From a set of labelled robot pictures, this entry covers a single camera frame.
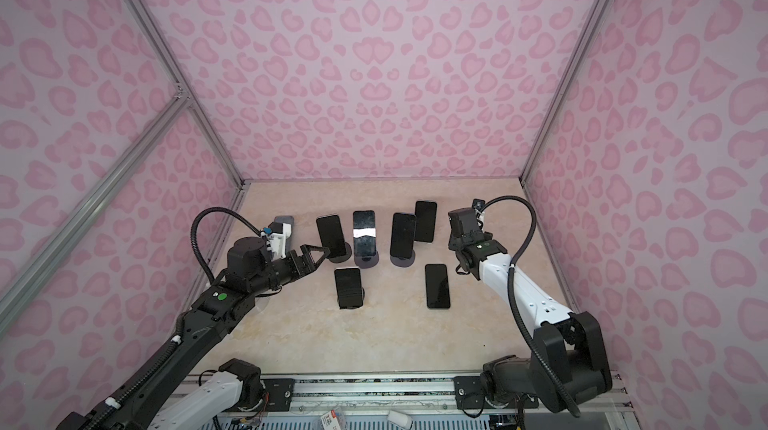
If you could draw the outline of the blue-edged black phone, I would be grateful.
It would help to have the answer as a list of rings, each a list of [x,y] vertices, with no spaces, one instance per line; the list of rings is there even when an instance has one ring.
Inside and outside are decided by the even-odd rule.
[[[411,259],[414,256],[416,216],[396,212],[392,217],[390,256]]]

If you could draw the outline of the green-edged black phone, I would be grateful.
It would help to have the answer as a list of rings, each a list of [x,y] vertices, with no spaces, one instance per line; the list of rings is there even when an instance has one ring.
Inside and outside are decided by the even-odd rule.
[[[449,278],[444,264],[425,266],[426,304],[429,309],[451,307]]]

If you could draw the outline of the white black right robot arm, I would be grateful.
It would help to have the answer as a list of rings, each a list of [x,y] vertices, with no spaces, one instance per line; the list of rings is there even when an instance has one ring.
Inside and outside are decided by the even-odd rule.
[[[553,413],[580,414],[580,406],[612,390],[602,329],[588,312],[576,313],[547,294],[518,266],[515,256],[481,228],[480,213],[448,213],[448,248],[459,269],[510,307],[530,350],[528,358],[501,357],[483,365],[479,380],[487,401],[509,405],[534,397]]]

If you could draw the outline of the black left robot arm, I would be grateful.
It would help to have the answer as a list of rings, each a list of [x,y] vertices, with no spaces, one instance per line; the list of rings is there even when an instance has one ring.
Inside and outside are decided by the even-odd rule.
[[[169,338],[107,399],[88,413],[72,412],[59,429],[147,429],[174,390],[202,358],[230,334],[259,298],[315,272],[326,247],[302,245],[281,259],[265,237],[237,240],[227,267],[176,320]]]

